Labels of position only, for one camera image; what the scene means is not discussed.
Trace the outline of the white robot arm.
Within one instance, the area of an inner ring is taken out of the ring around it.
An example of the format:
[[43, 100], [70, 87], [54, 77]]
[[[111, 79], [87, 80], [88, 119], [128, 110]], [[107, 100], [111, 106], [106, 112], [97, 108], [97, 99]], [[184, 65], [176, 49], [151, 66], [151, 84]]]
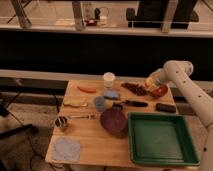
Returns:
[[176, 85], [208, 131], [199, 171], [213, 171], [213, 98], [190, 79], [193, 69], [189, 61], [170, 60], [151, 73], [144, 84], [150, 92], [169, 82]]

